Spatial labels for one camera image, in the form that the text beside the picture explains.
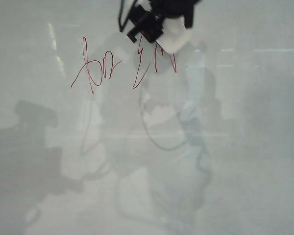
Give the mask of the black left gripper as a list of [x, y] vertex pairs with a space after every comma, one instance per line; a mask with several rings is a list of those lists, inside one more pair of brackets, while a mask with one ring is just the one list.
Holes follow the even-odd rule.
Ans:
[[194, 10], [200, 0], [150, 0], [150, 10], [145, 10], [138, 4], [131, 7], [128, 19], [134, 27], [127, 37], [135, 43], [136, 35], [141, 33], [149, 43], [154, 43], [163, 34], [165, 19], [184, 18], [184, 27], [192, 28]]

